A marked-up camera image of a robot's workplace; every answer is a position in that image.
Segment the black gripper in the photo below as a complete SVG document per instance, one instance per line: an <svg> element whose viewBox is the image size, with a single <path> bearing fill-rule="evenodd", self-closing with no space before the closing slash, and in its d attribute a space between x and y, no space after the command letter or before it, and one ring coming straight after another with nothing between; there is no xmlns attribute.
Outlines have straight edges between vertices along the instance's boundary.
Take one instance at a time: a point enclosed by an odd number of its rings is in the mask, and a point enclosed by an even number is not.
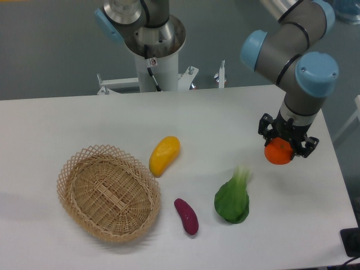
<svg viewBox="0 0 360 270"><path fill-rule="evenodd" d="M291 145L292 158L296 156L307 158L319 143L318 138L306 136L309 128L310 125L295 125L293 119L288 121L285 121L282 117L274 119L265 113L259 121L258 134L264 138L265 147L274 138L281 138Z"/></svg>

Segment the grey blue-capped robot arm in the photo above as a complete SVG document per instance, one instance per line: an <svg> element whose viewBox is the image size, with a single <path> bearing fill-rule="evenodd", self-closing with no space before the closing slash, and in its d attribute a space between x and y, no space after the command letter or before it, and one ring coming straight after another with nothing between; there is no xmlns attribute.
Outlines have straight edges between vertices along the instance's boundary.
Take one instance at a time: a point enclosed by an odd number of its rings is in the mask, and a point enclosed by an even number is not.
<svg viewBox="0 0 360 270"><path fill-rule="evenodd" d="M335 14L325 1L263 1L281 25L274 34L252 32L241 61L285 91L278 115L264 114L258 132L271 144L281 138L290 156L308 157L319 140L307 135L339 75L336 61L310 47L333 27ZM192 71L178 72L178 54L186 40L182 22L168 1L104 1L94 16L113 42L124 43L136 61L141 92L187 91Z"/></svg>

